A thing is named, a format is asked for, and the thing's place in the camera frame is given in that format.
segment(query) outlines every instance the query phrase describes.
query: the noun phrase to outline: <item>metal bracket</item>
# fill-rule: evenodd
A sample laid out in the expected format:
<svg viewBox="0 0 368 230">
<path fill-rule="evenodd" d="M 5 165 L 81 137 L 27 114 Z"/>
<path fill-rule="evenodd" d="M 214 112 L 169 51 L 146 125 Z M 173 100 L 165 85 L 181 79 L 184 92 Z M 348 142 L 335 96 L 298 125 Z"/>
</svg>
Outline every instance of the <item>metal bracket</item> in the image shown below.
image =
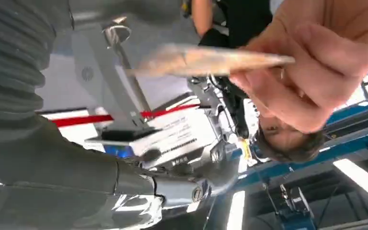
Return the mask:
<svg viewBox="0 0 368 230">
<path fill-rule="evenodd" d="M 103 31 L 98 25 L 73 34 L 77 80 L 112 116 L 111 129 L 146 129 L 148 125 L 140 115 L 140 111 L 149 109 L 146 100 L 136 79 L 125 74 L 124 65 L 128 61 L 120 44 L 114 40 L 117 35 L 111 27 L 106 33 Z"/>
</svg>

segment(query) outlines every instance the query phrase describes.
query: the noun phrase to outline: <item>wooden tool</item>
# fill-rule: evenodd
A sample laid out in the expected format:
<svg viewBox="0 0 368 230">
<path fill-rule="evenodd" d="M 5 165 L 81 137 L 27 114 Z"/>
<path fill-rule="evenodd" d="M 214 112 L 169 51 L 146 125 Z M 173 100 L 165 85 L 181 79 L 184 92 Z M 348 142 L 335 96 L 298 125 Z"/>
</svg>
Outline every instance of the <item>wooden tool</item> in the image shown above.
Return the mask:
<svg viewBox="0 0 368 230">
<path fill-rule="evenodd" d="M 261 69 L 294 63 L 294 58 L 238 49 L 166 45 L 130 72 L 137 76 L 225 76 L 234 70 Z"/>
</svg>

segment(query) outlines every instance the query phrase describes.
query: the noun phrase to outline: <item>red stripe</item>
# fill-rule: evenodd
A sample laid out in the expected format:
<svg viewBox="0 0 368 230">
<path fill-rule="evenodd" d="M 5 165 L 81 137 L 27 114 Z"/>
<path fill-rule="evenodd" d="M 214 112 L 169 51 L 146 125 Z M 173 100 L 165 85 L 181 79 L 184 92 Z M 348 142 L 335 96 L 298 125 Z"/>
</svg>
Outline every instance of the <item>red stripe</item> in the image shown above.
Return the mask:
<svg viewBox="0 0 368 230">
<path fill-rule="evenodd" d="M 140 114 L 142 117 L 145 118 L 153 118 L 158 116 L 163 116 L 172 112 L 189 109 L 198 107 L 199 104 L 188 104 L 188 105 L 181 105 L 170 110 L 162 110 L 162 111 L 144 111 Z M 104 122 L 104 121 L 112 121 L 113 118 L 110 115 L 93 115 L 93 116 L 79 116 L 79 117 L 72 117 L 72 118 L 63 118 L 63 119 L 55 119 L 52 120 L 57 127 L 65 127 L 65 126 L 74 126 L 74 125 L 81 125 L 81 124 L 89 124 L 89 123 L 97 123 L 97 122 Z"/>
</svg>

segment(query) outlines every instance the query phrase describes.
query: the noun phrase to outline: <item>hair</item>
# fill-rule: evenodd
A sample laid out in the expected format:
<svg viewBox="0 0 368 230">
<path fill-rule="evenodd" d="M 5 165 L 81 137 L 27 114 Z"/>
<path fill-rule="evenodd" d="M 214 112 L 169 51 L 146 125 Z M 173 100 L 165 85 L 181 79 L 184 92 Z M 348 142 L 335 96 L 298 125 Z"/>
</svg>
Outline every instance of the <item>hair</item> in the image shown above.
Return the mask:
<svg viewBox="0 0 368 230">
<path fill-rule="evenodd" d="M 298 162 L 304 163 L 315 159 L 318 156 L 319 149 L 324 143 L 323 131 L 307 134 L 308 139 L 304 144 L 289 151 L 281 151 L 267 142 L 262 128 L 259 125 L 254 136 L 254 142 L 262 151 L 263 155 L 279 162 Z"/>
</svg>

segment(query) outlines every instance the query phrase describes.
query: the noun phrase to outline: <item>bolt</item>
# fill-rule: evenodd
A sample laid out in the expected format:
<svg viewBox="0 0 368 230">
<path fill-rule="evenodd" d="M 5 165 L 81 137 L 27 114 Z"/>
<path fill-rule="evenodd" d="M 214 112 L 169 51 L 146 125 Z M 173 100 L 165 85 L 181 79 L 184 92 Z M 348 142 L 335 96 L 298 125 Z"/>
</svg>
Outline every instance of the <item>bolt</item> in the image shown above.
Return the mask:
<svg viewBox="0 0 368 230">
<path fill-rule="evenodd" d="M 195 188 L 193 191 L 193 201 L 194 202 L 200 201 L 202 199 L 202 196 L 203 194 L 201 188 L 200 187 Z"/>
<path fill-rule="evenodd" d="M 91 67 L 84 67 L 82 69 L 81 76 L 84 81 L 91 81 L 94 77 L 94 70 Z"/>
</svg>

